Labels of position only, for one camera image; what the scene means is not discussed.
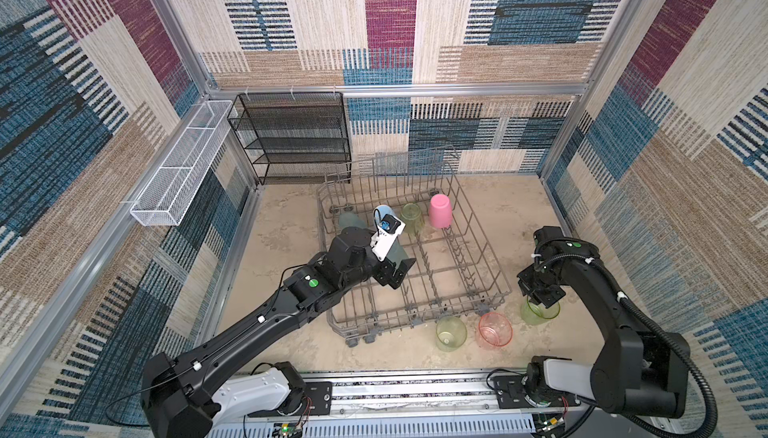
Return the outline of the green translucent cup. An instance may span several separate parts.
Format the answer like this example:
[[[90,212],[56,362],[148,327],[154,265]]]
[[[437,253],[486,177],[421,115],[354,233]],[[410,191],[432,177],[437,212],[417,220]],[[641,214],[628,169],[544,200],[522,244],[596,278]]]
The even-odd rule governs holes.
[[[400,218],[406,225],[405,232],[411,236],[419,235],[424,228],[424,217],[420,206],[407,203],[402,207]]]

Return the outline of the teal translucent cup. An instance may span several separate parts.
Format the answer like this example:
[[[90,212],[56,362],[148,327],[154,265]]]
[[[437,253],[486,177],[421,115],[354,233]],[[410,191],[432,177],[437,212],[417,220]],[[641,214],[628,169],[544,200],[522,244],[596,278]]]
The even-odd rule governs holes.
[[[365,229],[367,227],[367,224],[357,214],[352,212],[343,212],[338,217],[338,228],[340,231],[343,231],[344,229],[349,227]]]

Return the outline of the pink translucent cup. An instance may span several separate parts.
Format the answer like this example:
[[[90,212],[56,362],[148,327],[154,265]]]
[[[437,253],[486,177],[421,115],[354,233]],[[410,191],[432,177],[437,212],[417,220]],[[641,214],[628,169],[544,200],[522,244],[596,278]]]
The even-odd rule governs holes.
[[[513,336],[513,327],[508,318],[497,312],[489,312],[479,319],[475,341],[482,349],[497,350],[509,345]]]

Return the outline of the pink plastic cup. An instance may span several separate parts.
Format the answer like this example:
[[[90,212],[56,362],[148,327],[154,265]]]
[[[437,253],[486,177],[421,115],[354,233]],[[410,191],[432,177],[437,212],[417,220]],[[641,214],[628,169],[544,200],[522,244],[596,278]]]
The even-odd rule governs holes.
[[[450,198],[442,193],[432,196],[429,202],[428,214],[433,228],[449,228],[453,221]]]

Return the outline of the yellow-green translucent cup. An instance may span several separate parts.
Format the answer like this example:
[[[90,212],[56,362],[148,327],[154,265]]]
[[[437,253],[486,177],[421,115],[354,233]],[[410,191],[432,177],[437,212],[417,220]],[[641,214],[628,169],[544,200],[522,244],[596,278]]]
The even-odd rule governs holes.
[[[436,323],[437,347],[444,352],[453,352],[461,348],[467,339],[464,322],[455,316],[443,317]]]

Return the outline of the light blue mug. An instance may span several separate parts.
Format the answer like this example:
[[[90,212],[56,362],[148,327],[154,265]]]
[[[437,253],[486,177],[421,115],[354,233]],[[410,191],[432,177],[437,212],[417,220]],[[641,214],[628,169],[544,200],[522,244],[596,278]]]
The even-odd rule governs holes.
[[[379,205],[374,210],[375,218],[385,218],[387,215],[393,215],[393,210],[388,205]]]

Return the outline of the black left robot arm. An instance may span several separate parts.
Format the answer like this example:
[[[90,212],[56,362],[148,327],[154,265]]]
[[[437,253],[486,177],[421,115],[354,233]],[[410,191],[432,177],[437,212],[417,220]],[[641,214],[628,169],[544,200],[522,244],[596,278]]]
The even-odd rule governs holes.
[[[298,266],[262,305],[209,341],[171,359],[165,353],[144,367],[141,408],[156,437],[205,437],[212,428],[252,413],[293,415],[305,382],[288,362],[245,378],[234,375],[284,336],[339,304],[369,279],[399,288],[415,259],[388,259],[392,231],[348,227],[328,251]]]

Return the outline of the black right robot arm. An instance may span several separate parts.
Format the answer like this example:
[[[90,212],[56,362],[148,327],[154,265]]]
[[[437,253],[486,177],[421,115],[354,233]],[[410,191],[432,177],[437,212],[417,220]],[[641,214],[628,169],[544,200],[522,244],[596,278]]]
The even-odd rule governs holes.
[[[688,369],[651,329],[625,307],[598,248],[563,234],[558,227],[535,231],[533,262],[518,275],[530,302],[550,308],[570,287],[593,318],[604,344],[596,361],[536,356],[529,363],[524,390],[534,403],[572,394],[607,412],[679,418],[687,400]]]

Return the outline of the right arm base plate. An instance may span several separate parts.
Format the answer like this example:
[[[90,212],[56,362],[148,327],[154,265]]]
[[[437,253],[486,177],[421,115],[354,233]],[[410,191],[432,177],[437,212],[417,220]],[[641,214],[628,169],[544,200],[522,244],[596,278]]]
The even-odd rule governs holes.
[[[582,404],[574,395],[561,392],[545,392],[534,397],[526,391],[523,381],[523,376],[515,374],[493,374],[486,378],[486,384],[494,393],[500,409],[565,409]]]

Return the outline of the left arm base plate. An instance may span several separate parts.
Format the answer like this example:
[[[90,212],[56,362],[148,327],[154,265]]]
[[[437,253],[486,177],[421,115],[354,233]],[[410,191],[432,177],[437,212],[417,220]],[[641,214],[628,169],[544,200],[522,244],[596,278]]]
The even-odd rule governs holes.
[[[295,397],[289,396],[288,404],[277,410],[252,413],[251,417],[299,417],[300,415],[327,416],[331,412],[333,383],[331,381],[309,381],[303,391]]]

